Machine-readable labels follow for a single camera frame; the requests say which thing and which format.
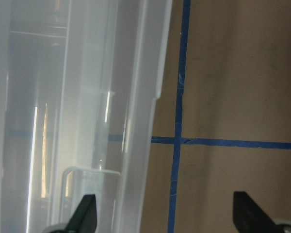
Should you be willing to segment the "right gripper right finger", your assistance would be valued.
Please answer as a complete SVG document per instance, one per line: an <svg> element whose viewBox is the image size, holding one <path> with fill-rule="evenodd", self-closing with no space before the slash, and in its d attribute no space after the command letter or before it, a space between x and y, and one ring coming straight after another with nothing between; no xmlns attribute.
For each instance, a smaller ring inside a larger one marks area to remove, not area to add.
<svg viewBox="0 0 291 233"><path fill-rule="evenodd" d="M233 193L233 223L239 233L275 233L271 218L244 191Z"/></svg>

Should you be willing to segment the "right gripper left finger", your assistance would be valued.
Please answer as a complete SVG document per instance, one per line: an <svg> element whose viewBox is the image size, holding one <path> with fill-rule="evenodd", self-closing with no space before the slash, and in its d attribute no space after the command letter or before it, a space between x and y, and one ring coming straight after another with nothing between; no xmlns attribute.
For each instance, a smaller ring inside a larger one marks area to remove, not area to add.
<svg viewBox="0 0 291 233"><path fill-rule="evenodd" d="M64 229L64 233L94 233L97 229L95 194L84 195Z"/></svg>

